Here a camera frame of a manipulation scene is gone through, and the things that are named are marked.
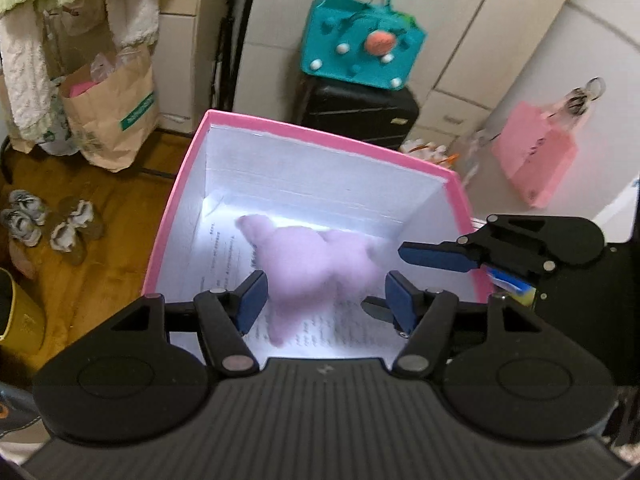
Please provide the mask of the purple plush toy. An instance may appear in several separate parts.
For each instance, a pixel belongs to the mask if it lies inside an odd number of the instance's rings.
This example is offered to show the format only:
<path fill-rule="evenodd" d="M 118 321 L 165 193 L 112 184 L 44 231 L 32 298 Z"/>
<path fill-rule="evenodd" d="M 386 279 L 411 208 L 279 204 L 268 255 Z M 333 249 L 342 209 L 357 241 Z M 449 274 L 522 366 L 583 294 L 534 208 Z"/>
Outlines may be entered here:
<path fill-rule="evenodd" d="M 236 227 L 254 248 L 255 264 L 268 278 L 267 330 L 284 346 L 307 318 L 338 302 L 359 302 L 382 283 L 371 237 L 306 226 L 278 228 L 264 214 L 247 214 Z"/>

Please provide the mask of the blue wet wipes pack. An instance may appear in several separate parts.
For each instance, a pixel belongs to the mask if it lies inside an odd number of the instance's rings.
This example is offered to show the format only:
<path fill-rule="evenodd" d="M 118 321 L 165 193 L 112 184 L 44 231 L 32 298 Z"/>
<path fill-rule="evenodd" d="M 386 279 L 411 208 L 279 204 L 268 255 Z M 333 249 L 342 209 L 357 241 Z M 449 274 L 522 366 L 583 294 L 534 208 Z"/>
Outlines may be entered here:
<path fill-rule="evenodd" d="M 536 296 L 536 289 L 533 286 L 498 269 L 487 268 L 486 272 L 491 283 L 498 289 L 503 290 L 525 307 L 533 305 Z"/>

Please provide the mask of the pink cardboard box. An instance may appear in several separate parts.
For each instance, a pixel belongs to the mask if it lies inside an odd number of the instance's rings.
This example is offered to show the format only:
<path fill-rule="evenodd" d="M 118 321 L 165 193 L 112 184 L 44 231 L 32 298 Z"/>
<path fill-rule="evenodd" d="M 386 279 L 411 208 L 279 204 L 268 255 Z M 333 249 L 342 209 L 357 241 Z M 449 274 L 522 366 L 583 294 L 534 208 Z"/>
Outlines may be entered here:
<path fill-rule="evenodd" d="M 491 282 L 405 263 L 405 242 L 436 244 L 472 231 L 458 176 L 398 152 L 284 122 L 207 112 L 160 222 L 143 288 L 169 302 L 232 289 L 256 266 L 239 218 L 261 214 L 278 229 L 351 232 L 381 273 L 482 302 Z"/>

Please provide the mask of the pink paper bag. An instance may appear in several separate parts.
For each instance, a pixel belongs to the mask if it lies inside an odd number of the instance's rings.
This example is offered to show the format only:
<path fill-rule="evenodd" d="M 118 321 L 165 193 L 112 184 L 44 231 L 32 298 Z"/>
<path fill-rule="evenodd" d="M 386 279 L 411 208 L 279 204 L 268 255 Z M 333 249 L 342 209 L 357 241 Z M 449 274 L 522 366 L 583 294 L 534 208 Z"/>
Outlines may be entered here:
<path fill-rule="evenodd" d="M 512 110 L 491 151 L 529 207 L 550 203 L 577 155 L 581 126 L 582 120 L 564 107 L 521 102 Z"/>

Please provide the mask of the black suitcase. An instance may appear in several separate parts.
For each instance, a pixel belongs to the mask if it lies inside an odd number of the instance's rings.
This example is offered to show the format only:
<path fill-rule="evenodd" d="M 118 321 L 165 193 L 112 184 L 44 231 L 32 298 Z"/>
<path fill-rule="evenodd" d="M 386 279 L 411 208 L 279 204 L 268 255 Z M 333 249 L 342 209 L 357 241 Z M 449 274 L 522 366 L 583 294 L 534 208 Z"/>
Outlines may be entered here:
<path fill-rule="evenodd" d="M 390 91 L 303 76 L 296 90 L 292 123 L 398 150 L 419 115 L 419 104 L 408 88 Z"/>

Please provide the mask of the brown paper bag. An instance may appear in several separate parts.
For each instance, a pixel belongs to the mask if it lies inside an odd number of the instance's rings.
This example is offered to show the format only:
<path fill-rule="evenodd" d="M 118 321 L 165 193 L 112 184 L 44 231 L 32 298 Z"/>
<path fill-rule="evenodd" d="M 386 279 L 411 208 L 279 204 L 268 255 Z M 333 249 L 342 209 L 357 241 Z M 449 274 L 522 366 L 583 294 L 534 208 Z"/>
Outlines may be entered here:
<path fill-rule="evenodd" d="M 91 165 L 129 168 L 160 117 L 147 46 L 98 54 L 68 75 L 60 97 L 74 142 Z"/>

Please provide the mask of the fluffy slippers pair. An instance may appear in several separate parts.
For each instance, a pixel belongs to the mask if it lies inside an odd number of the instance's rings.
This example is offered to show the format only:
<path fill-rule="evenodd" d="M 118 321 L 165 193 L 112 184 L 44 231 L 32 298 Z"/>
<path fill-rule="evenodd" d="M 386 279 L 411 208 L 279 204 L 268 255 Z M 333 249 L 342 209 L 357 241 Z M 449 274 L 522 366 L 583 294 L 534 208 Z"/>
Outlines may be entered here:
<path fill-rule="evenodd" d="M 67 196 L 58 208 L 50 208 L 25 190 L 10 192 L 9 207 L 1 211 L 1 224 L 14 240 L 30 248 L 43 242 L 71 266 L 80 266 L 87 255 L 86 243 L 105 233 L 102 216 L 90 200 Z"/>

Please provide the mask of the beige wardrobe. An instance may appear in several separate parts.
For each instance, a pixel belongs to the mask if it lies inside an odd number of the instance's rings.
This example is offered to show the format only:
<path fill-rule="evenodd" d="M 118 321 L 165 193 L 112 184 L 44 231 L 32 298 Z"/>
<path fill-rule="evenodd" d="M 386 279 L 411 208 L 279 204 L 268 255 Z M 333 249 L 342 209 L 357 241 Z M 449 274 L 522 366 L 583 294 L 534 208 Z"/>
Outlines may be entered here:
<path fill-rule="evenodd" d="M 410 91 L 414 133 L 486 122 L 565 0 L 252 0 L 233 108 L 292 120 L 312 77 Z"/>

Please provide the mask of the teal felt handbag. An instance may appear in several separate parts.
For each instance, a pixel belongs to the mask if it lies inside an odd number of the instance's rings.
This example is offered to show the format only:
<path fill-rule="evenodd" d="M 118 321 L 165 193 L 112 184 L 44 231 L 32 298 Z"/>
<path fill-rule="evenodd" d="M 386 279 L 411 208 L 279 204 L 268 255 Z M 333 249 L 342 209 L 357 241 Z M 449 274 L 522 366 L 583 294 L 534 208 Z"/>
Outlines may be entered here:
<path fill-rule="evenodd" d="M 405 87 L 427 33 L 392 0 L 314 0 L 300 49 L 309 75 L 398 91 Z"/>

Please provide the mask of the cream fluffy cardigan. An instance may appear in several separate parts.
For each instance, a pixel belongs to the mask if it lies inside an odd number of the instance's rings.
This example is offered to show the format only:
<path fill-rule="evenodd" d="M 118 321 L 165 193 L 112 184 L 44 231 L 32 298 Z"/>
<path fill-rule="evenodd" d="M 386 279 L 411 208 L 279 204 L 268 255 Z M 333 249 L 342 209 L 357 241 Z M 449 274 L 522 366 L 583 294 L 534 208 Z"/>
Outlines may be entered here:
<path fill-rule="evenodd" d="M 1 68 L 18 137 L 53 124 L 54 78 L 100 51 L 152 46 L 160 0 L 1 0 Z"/>

